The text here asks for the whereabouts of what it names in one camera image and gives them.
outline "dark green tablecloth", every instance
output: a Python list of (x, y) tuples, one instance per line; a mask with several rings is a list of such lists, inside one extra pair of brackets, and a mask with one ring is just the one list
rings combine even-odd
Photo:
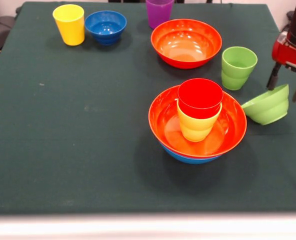
[[(121, 41), (87, 35), (63, 44), (52, 3), (25, 3), (0, 55), (0, 214), (296, 211), (296, 104), (280, 121), (248, 120), (234, 150), (203, 165), (183, 164), (150, 131), (148, 109), (163, 90), (196, 77), (221, 84), (221, 53), (180, 70), (150, 44), (145, 4), (79, 3), (85, 15), (124, 14)], [(278, 30), (266, 5), (175, 4), (172, 18), (216, 27), (222, 49), (245, 46), (258, 64), (240, 103), (266, 91)], [(296, 89), (296, 74), (278, 84)]]

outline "white wall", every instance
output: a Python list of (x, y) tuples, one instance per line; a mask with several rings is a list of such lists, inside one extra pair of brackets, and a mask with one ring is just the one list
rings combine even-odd
[[(31, 2), (53, 2), (54, 0), (30, 0)], [(14, 16), (17, 7), (21, 6), (25, 0), (0, 0), (0, 16)], [(70, 0), (70, 2), (102, 2), (108, 0)], [(206, 0), (185, 0), (186, 3), (204, 3)], [(286, 13), (295, 9), (296, 0), (222, 0), (223, 3), (242, 4), (267, 4), (277, 26), (281, 29), (287, 23)]]
[[(185, 0), (185, 3), (204, 3), (204, 0)], [(220, 0), (213, 0), (214, 3), (220, 3)], [(295, 10), (296, 0), (222, 0), (222, 3), (234, 4), (267, 4), (274, 21), (281, 30), (287, 23), (286, 13)]]

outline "green cup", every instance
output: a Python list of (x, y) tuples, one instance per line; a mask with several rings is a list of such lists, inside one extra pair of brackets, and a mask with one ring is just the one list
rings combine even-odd
[(242, 46), (232, 46), (222, 53), (221, 80), (226, 89), (239, 90), (258, 62), (257, 55)]

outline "plastic bowl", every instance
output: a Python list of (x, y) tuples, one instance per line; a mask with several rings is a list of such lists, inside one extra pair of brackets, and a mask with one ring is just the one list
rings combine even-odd
[(187, 156), (182, 156), (178, 153), (175, 153), (174, 151), (168, 149), (166, 146), (162, 144), (161, 146), (170, 156), (172, 156), (174, 159), (177, 159), (178, 161), (183, 162), (185, 164), (206, 164), (220, 157), (220, 155), (213, 156), (213, 157), (205, 157), (205, 158), (187, 157)]
[(204, 65), (220, 51), (222, 37), (202, 21), (174, 19), (153, 30), (151, 44), (169, 65), (193, 69)]
[(284, 84), (267, 91), (242, 105), (245, 114), (261, 125), (283, 118), (289, 108), (289, 85)]
[(116, 11), (97, 11), (86, 18), (84, 25), (95, 40), (109, 46), (120, 39), (127, 19)]
[(177, 113), (179, 86), (160, 93), (152, 102), (148, 120), (158, 141), (172, 152), (188, 158), (212, 158), (235, 148), (247, 129), (246, 115), (240, 104), (223, 92), (222, 110), (209, 135), (200, 142), (184, 138)]
[(223, 89), (216, 82), (193, 78), (178, 88), (178, 105), (191, 118), (208, 119), (218, 113), (223, 96)]

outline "stacked bowls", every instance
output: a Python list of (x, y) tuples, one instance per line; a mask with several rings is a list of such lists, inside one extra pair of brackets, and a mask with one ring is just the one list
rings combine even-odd
[(202, 141), (187, 140), (181, 130), (178, 112), (180, 85), (160, 93), (148, 113), (152, 133), (175, 159), (187, 164), (204, 164), (235, 148), (243, 139), (247, 120), (240, 104), (222, 92), (221, 111)]

